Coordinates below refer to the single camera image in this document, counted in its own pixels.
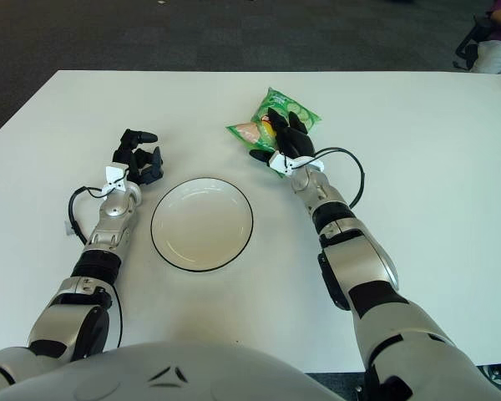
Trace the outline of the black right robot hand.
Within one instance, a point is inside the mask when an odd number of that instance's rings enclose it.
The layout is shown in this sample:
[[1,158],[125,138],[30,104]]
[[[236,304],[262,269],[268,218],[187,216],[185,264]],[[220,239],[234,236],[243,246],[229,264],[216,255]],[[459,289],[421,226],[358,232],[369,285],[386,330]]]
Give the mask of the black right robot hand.
[[267,116],[272,130],[276,134],[276,148],[281,154],[293,160],[301,156],[315,154],[306,126],[296,113],[290,111],[288,119],[286,119],[273,108],[269,108]]

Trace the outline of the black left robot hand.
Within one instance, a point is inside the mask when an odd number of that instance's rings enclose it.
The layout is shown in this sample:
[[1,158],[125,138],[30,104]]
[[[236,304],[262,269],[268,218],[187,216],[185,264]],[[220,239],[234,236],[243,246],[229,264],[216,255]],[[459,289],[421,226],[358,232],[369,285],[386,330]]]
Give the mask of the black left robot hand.
[[140,149],[141,144],[158,141],[158,136],[149,132],[126,129],[112,161],[127,166],[126,179],[136,185],[149,185],[163,177],[159,146],[152,152]]

